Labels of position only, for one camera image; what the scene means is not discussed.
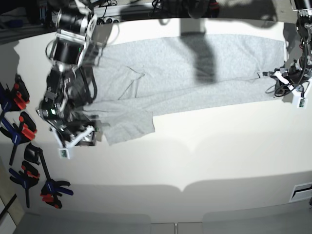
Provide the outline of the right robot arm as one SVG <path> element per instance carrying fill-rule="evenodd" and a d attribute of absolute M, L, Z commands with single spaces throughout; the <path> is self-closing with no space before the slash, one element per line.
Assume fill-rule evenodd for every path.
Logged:
<path fill-rule="evenodd" d="M 95 146 L 97 125 L 81 112 L 98 92 L 93 68 L 84 64 L 95 46 L 94 5 L 89 0 L 49 0 L 47 6 L 58 13 L 56 35 L 45 49 L 51 70 L 36 112 L 50 125 L 61 148 Z"/>

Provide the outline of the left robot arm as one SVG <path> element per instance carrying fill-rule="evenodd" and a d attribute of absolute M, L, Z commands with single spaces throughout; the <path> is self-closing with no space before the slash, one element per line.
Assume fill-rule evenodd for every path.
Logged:
<path fill-rule="evenodd" d="M 276 80 L 274 96 L 284 97 L 290 93 L 304 98 L 308 87 L 304 83 L 312 80 L 312 2 L 310 0 L 292 0 L 292 10 L 297 12 L 296 32 L 300 37 L 299 47 L 302 55 L 295 59 L 289 68 L 281 67 L 273 72 L 264 73 Z"/>

